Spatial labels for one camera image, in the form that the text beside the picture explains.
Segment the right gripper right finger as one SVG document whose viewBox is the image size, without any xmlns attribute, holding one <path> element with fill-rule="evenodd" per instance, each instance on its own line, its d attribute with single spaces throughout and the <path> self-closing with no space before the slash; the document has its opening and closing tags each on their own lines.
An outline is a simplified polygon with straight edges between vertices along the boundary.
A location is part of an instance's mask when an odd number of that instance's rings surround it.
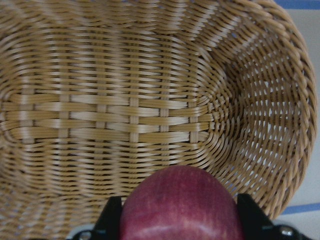
<svg viewBox="0 0 320 240">
<path fill-rule="evenodd" d="M 274 224 L 247 193 L 237 195 L 239 213 L 245 240 L 270 240 Z"/>
</svg>

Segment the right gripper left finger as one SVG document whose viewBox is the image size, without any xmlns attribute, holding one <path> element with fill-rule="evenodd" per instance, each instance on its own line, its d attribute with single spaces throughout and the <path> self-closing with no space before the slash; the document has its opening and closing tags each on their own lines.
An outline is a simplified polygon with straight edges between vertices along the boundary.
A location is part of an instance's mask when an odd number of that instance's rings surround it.
<svg viewBox="0 0 320 240">
<path fill-rule="evenodd" d="M 121 213 L 122 198 L 120 196 L 110 197 L 91 231 L 91 239 L 118 240 Z"/>
</svg>

